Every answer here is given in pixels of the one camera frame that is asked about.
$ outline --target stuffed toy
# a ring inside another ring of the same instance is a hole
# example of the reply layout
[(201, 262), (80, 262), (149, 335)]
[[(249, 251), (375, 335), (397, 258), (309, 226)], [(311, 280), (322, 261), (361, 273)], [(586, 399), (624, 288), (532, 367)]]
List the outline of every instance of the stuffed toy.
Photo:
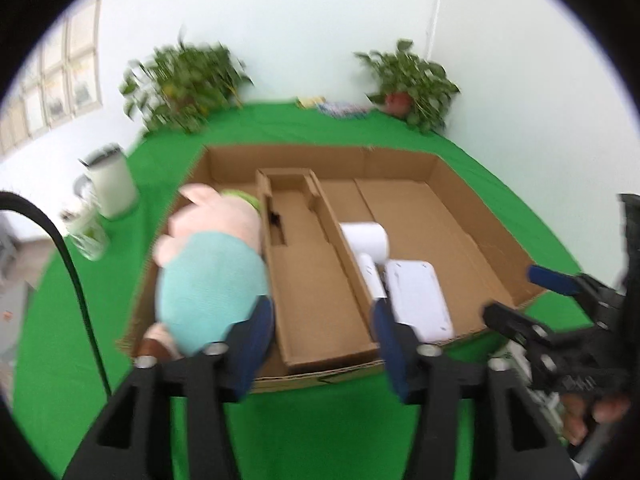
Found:
[(192, 203), (169, 218), (168, 234), (154, 245), (158, 322), (137, 352), (160, 361), (224, 340), (269, 290), (257, 199), (239, 190), (219, 194), (204, 184), (183, 186), (180, 193)]

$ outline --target green tablecloth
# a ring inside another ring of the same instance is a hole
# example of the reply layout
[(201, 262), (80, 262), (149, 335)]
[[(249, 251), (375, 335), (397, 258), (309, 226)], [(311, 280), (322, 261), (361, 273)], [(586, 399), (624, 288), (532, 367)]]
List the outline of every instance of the green tablecloth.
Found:
[[(118, 384), (129, 368), (114, 341), (122, 336), (156, 226), (200, 147), (283, 142), (437, 153), (476, 190), (537, 263), (578, 271), (541, 220), (446, 139), (420, 136), (376, 112), (362, 120), (335, 120), (291, 104), (247, 106), (216, 115), (203, 134), (159, 134), (143, 142), (129, 159), (140, 203), (125, 218), (104, 223), (111, 245), (103, 259), (89, 262), (72, 248), (112, 384)], [(570, 301), (551, 295), (538, 300), (530, 313), (555, 328), (585, 321)], [(480, 336), (458, 344), (451, 353), (479, 360), (497, 343), (494, 336)], [(15, 416), (36, 451), (61, 476), (104, 401), (72, 286), (56, 256), (24, 325), (15, 378)], [(182, 410), (174, 412), (174, 469), (178, 478), (186, 478)], [(467, 478), (472, 405), (463, 403), (460, 412), (458, 477)], [(252, 395), (242, 404), (229, 405), (227, 413), (244, 480), (396, 480), (402, 476), (417, 410), (401, 406), (380, 374), (332, 386)]]

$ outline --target human hand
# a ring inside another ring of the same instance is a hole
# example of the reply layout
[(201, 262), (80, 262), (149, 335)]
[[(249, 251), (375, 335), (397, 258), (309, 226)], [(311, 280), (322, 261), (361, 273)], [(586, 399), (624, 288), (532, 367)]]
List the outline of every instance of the human hand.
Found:
[[(564, 404), (562, 434), (571, 444), (578, 446), (587, 436), (587, 426), (584, 423), (587, 401), (575, 394), (565, 394), (560, 400)], [(599, 424), (617, 422), (625, 415), (630, 405), (629, 397), (624, 394), (605, 397), (596, 402), (591, 416)]]

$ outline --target floor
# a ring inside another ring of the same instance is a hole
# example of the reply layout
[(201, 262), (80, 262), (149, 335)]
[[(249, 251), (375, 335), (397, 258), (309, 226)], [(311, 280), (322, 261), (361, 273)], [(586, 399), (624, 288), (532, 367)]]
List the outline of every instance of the floor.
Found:
[[(38, 288), (53, 249), (53, 242), (49, 239), (26, 242), (18, 248), (16, 259), (8, 269), (6, 279), (0, 282), (0, 323), (16, 323), (20, 326), (11, 330), (9, 326), (2, 326), (0, 334), (6, 336), (7, 333), (18, 331), (19, 337), (27, 307), (26, 295), (22, 290), (29, 287)], [(0, 355), (0, 393), (9, 405), (13, 403), (15, 350), (16, 348), (11, 348)]]

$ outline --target black clamp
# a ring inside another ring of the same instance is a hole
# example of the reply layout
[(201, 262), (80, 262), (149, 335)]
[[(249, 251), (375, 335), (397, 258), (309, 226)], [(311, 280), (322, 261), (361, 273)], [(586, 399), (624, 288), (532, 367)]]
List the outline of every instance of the black clamp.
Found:
[(553, 429), (516, 372), (502, 359), (456, 361), (394, 319), (386, 300), (373, 323), (392, 388), (405, 404), (420, 405), (404, 480), (450, 480), (456, 467), (458, 405), (475, 403), (471, 478), (575, 480), (578, 475)]
[(165, 364), (141, 356), (85, 435), (64, 480), (170, 480), (171, 397), (185, 397), (191, 480), (238, 480), (225, 402), (249, 391), (273, 338), (273, 305), (261, 296), (224, 342)]
[(488, 328), (524, 347), (532, 389), (594, 398), (629, 389), (636, 352), (622, 334), (625, 297), (586, 274), (532, 266), (529, 280), (574, 298), (593, 321), (593, 326), (555, 332), (501, 303), (484, 308)]

